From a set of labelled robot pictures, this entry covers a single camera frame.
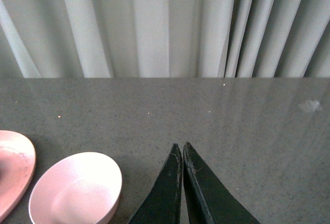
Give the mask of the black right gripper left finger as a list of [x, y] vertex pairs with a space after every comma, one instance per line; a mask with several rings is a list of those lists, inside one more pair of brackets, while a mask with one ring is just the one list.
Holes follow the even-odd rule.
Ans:
[[182, 154], [175, 143], [150, 193], [129, 223], [180, 223], [182, 178]]

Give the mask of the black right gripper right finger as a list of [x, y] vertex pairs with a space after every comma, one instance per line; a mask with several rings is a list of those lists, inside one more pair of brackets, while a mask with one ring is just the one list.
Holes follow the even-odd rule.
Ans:
[[190, 223], [259, 223], [227, 190], [189, 142], [184, 145], [183, 159]]

